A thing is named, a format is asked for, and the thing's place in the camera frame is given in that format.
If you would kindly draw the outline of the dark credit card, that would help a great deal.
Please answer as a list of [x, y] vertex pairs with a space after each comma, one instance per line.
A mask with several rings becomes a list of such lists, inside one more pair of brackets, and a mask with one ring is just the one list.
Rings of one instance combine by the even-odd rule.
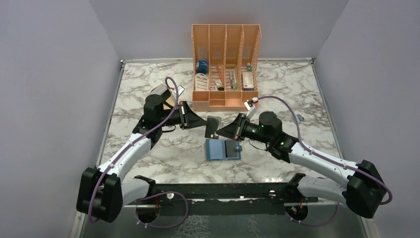
[[238, 158], [237, 142], [225, 140], [225, 156], [228, 159]]
[[221, 117], [207, 116], [207, 125], [205, 130], [205, 138], [207, 139], [218, 139], [216, 131], [219, 129], [221, 123]]

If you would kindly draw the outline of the teal leather card holder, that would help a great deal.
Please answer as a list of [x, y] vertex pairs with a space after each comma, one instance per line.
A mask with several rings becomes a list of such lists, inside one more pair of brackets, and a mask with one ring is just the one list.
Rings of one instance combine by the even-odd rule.
[[239, 141], [237, 142], [238, 158], [228, 159], [225, 156], [225, 140], [227, 139], [206, 139], [206, 160], [207, 161], [230, 161], [241, 160], [243, 151]]

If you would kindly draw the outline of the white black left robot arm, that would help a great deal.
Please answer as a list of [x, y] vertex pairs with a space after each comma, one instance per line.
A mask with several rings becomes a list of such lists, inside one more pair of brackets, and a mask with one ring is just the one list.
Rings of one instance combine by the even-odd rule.
[[164, 126], [177, 125], [191, 129], [207, 125], [206, 120], [194, 113], [185, 101], [164, 109], [165, 97], [149, 95], [144, 114], [128, 141], [111, 159], [97, 168], [86, 168], [82, 173], [76, 202], [77, 211], [105, 222], [113, 222], [123, 206], [140, 199], [151, 203], [156, 196], [154, 181], [145, 177], [122, 183], [131, 168], [146, 155], [163, 134]]

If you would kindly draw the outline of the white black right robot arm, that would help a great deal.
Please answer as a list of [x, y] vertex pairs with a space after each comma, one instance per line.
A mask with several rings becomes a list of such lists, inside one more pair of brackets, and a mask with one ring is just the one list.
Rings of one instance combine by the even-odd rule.
[[243, 141], [248, 138], [266, 145], [276, 159], [313, 170], [325, 179], [303, 176], [286, 187], [286, 196], [293, 202], [303, 197], [318, 197], [344, 203], [355, 214], [372, 218], [386, 190], [376, 166], [370, 161], [360, 163], [327, 155], [300, 143], [285, 133], [282, 121], [274, 112], [263, 112], [257, 124], [239, 113], [230, 124], [216, 131], [217, 135]]

